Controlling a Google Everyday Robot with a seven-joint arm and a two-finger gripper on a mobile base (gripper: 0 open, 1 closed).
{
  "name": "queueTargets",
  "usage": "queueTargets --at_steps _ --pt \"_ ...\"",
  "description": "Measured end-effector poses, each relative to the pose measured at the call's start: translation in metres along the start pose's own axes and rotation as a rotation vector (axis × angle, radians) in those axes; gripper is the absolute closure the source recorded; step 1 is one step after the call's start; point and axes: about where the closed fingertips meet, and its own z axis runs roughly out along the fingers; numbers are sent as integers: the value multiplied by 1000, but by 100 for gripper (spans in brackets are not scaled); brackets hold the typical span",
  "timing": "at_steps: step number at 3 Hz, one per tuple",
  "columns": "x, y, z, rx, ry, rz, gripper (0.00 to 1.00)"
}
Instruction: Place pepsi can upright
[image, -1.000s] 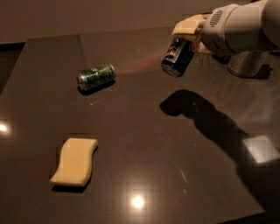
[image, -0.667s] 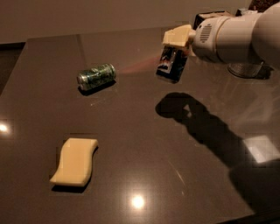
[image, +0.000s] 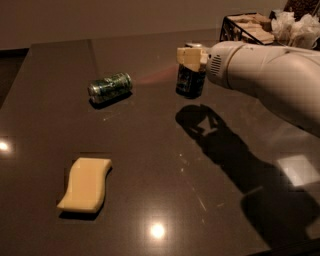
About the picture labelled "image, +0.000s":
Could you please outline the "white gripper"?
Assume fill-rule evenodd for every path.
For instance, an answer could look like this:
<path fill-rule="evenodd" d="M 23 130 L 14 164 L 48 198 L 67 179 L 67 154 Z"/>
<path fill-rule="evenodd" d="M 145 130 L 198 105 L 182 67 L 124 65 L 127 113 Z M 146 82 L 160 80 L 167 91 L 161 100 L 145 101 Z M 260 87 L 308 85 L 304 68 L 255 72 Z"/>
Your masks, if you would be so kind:
<path fill-rule="evenodd" d="M 214 45 L 207 52 L 203 48 L 183 47 L 177 49 L 176 59 L 180 65 L 194 72 L 205 69 L 208 80 L 226 89 L 240 89 L 245 81 L 241 42 L 224 41 Z"/>

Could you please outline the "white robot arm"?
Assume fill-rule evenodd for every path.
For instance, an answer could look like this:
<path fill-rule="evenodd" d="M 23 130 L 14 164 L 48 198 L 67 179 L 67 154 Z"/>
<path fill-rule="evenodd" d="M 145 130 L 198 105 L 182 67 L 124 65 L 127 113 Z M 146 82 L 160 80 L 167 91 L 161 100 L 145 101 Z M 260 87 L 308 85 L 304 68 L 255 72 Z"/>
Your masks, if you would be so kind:
<path fill-rule="evenodd" d="M 281 119 L 320 136 L 319 52 L 224 41 L 182 47 L 176 57 L 179 94 L 190 95 L 192 73 L 205 73 L 211 83 L 255 97 Z"/>

